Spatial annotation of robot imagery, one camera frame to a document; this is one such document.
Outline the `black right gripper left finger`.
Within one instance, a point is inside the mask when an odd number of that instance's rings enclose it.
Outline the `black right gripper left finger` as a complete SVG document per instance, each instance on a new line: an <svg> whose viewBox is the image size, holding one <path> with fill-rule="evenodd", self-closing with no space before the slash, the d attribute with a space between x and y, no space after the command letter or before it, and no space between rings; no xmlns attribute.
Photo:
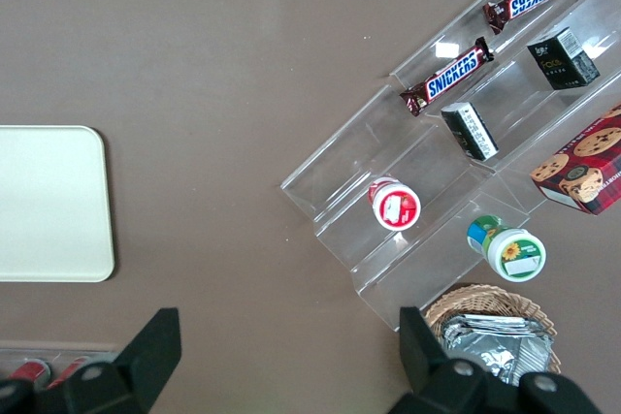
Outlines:
<svg viewBox="0 0 621 414"><path fill-rule="evenodd" d="M111 361L80 366L37 396L38 413L148 413L181 357L180 315L161 308Z"/></svg>

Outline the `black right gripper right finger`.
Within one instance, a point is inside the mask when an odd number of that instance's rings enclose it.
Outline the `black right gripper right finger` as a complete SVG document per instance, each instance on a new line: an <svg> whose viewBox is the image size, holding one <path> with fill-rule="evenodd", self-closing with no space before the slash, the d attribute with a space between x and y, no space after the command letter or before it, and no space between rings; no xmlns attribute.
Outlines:
<svg viewBox="0 0 621 414"><path fill-rule="evenodd" d="M518 391L478 364L446 355L416 307L403 307L400 358L410 391L392 413L520 413Z"/></svg>

